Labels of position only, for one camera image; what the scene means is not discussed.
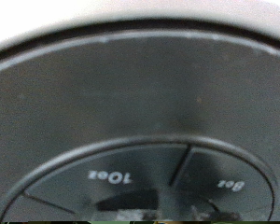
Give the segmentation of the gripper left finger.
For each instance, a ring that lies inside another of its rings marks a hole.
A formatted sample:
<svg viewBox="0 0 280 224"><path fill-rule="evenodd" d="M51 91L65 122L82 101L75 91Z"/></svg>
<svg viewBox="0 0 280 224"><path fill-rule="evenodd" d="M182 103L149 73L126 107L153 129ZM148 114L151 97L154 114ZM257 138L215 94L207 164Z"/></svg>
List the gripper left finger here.
<svg viewBox="0 0 280 224"><path fill-rule="evenodd" d="M158 216L154 209L124 209L118 210L117 221L154 221Z"/></svg>

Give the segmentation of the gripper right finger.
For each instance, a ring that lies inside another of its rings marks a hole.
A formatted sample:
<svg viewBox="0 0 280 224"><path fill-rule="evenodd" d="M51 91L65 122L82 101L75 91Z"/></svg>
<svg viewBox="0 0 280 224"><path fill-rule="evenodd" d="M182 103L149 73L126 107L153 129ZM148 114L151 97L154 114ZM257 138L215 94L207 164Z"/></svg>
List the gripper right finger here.
<svg viewBox="0 0 280 224"><path fill-rule="evenodd" d="M200 212L196 206L191 207L192 219L195 221L240 221L241 215L234 212L216 210L210 213Z"/></svg>

